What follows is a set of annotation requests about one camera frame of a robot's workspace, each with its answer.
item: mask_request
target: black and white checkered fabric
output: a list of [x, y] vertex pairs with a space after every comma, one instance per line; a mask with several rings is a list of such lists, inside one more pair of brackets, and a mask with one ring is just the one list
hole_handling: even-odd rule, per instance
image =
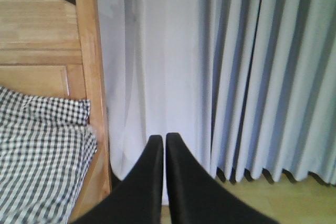
[[86, 100], [0, 87], [0, 223], [67, 222], [97, 147], [88, 115]]
[[86, 125], [89, 100], [24, 95], [0, 86], [0, 112], [13, 119], [44, 122], [49, 125]]

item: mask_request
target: wood grain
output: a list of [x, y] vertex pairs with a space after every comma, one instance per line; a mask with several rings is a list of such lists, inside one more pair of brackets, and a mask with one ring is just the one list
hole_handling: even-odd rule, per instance
[[71, 99], [86, 98], [83, 66], [67, 65], [66, 67], [70, 91], [69, 97]]
[[90, 190], [81, 191], [80, 203], [76, 204], [71, 219], [83, 215], [111, 191], [109, 136], [97, 0], [76, 0], [76, 9], [86, 95], [91, 100], [90, 124], [96, 130], [100, 148], [97, 164], [100, 165], [94, 168], [95, 176], [87, 175], [90, 179], [86, 185], [90, 186]]
[[79, 49], [75, 6], [65, 0], [0, 0], [0, 44]]
[[65, 66], [0, 66], [0, 85], [24, 94], [69, 97]]
[[82, 64], [80, 50], [0, 49], [2, 65]]

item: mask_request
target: bed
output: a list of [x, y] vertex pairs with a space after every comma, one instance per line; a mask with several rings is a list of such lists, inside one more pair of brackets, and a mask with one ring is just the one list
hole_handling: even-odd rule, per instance
[[[43, 121], [41, 125], [45, 116], [52, 113], [45, 110], [41, 113], [36, 109], [40, 105], [31, 105], [36, 101], [53, 103], [61, 111], [69, 111], [69, 103], [86, 111], [90, 108], [89, 115], [81, 114], [84, 121], [71, 122], [85, 136], [94, 135], [97, 146], [93, 147], [68, 222], [82, 216], [111, 191], [101, 57], [97, 0], [76, 0], [76, 5], [71, 0], [0, 0], [0, 91], [7, 95], [8, 104], [16, 98], [22, 99], [22, 106], [25, 109], [30, 106], [34, 118]], [[15, 106], [7, 112], [15, 114]], [[27, 119], [30, 115], [19, 116]], [[69, 121], [64, 124], [62, 120], [58, 118], [53, 126], [68, 128]]]

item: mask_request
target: checkered bedding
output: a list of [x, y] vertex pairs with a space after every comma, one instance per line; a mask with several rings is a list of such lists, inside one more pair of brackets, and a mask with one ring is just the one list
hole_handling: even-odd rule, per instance
[[66, 223], [96, 151], [88, 100], [0, 86], [0, 223]]

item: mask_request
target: gingham pillow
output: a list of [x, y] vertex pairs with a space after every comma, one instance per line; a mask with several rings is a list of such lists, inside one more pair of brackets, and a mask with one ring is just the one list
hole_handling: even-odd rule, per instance
[[67, 223], [97, 142], [87, 126], [0, 122], [0, 223]]
[[0, 113], [50, 125], [86, 125], [90, 101], [24, 95], [0, 86]]

